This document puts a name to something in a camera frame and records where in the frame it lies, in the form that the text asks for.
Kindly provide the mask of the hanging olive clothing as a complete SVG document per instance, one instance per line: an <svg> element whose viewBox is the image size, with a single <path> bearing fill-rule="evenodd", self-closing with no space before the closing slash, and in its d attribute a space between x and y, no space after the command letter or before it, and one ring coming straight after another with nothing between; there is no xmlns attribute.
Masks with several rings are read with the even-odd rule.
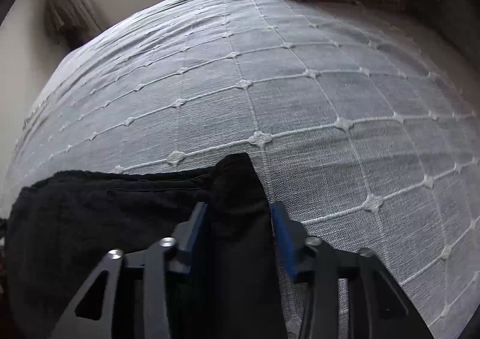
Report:
<svg viewBox="0 0 480 339"><path fill-rule="evenodd" d="M70 50L90 40L89 26L72 0L45 0L44 25L52 40Z"/></svg>

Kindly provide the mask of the black garment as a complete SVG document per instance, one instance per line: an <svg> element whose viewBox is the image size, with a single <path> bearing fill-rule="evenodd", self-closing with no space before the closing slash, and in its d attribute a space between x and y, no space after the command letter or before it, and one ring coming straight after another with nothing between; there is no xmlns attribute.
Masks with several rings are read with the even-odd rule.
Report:
<svg viewBox="0 0 480 339"><path fill-rule="evenodd" d="M23 188L7 221L15 325L4 338L46 338L110 250L145 250L207 210L187 276L167 277L174 338L287 334L269 203L246 153L167 174L62 171Z"/></svg>

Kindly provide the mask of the grey quilted bedspread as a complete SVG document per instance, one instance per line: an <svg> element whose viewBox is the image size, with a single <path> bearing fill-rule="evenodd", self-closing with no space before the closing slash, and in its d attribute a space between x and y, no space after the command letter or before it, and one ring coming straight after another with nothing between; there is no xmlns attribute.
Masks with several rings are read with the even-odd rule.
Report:
<svg viewBox="0 0 480 339"><path fill-rule="evenodd" d="M167 174L246 153L268 200L286 336L306 287L271 206L336 249L372 249L430 338L476 337L479 89L348 3L166 0L70 53L19 140L1 210L62 171ZM143 270L118 279L111 338L145 338Z"/></svg>

